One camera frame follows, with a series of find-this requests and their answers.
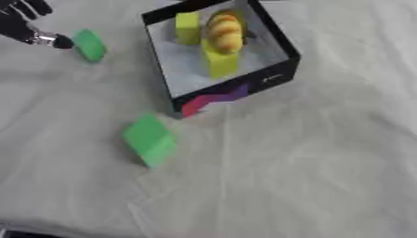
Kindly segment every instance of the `green cube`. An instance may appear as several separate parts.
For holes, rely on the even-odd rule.
[[[100,61],[107,52],[101,39],[90,30],[82,30],[73,38],[78,52],[90,62]]]
[[[211,78],[219,79],[237,72],[239,52],[227,55],[221,54],[211,46],[208,39],[201,40],[201,50]]]
[[[127,128],[123,138],[149,167],[161,164],[175,148],[173,136],[151,114],[145,114]]]
[[[175,17],[177,43],[197,45],[200,42],[198,12],[178,13]]]

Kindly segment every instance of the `black box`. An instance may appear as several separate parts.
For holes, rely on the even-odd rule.
[[[197,65],[198,46],[175,43],[173,22],[177,13],[199,11],[207,18],[231,7],[244,12],[249,30],[257,37],[245,46],[242,69],[239,61],[238,73],[215,81]],[[189,0],[144,13],[142,18],[173,110],[180,117],[204,111],[210,103],[233,101],[285,84],[292,80],[301,59],[258,0]]]

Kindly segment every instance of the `white tablecloth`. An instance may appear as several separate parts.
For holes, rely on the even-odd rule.
[[[168,0],[55,0],[35,24],[110,52],[0,39],[0,223],[72,237],[417,235],[417,2],[263,4],[303,54],[293,82],[187,120],[163,114],[139,13]],[[131,162],[158,112],[178,150]]]

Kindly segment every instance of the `black object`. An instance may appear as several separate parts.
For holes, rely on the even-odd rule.
[[[66,48],[72,48],[74,46],[73,40],[71,40],[67,36],[58,34],[58,33],[57,33],[57,36],[58,37],[57,39],[55,39],[54,44],[53,44],[55,48],[66,49]]]
[[[183,117],[183,106],[190,101],[193,101],[198,96],[229,94],[243,85],[249,86],[248,95],[255,94],[270,87],[279,86],[291,81],[297,71],[301,60],[300,53],[292,45],[287,36],[284,35],[284,33],[279,29],[271,16],[263,8],[259,0],[248,0],[249,7],[251,7],[251,9],[258,15],[262,24],[266,26],[268,31],[274,37],[275,41],[287,54],[288,59],[258,71],[226,80],[214,86],[209,86],[178,97],[172,97],[172,95],[169,93],[168,84],[159,63],[159,59],[156,55],[154,42],[152,41],[152,37],[149,34],[148,26],[163,20],[175,18],[178,13],[198,11],[203,8],[211,7],[228,1],[230,0],[184,1],[175,5],[159,8],[157,10],[142,14],[143,22],[145,23],[146,31],[151,41],[152,50],[154,51],[159,71],[164,78],[165,88],[168,92],[174,113],[178,117]]]
[[[61,238],[49,234],[29,233],[23,231],[6,231],[3,238]]]
[[[27,19],[52,13],[44,0],[0,0],[0,34],[32,45],[72,48],[73,42],[61,34],[43,33],[28,24]]]

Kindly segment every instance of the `yellow block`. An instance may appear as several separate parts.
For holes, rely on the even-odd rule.
[[[177,42],[184,45],[197,45],[200,42],[198,12],[178,13],[175,17]]]
[[[237,72],[239,52],[232,54],[221,54],[214,49],[208,39],[201,40],[203,57],[208,64],[208,74],[211,78],[219,79]]]

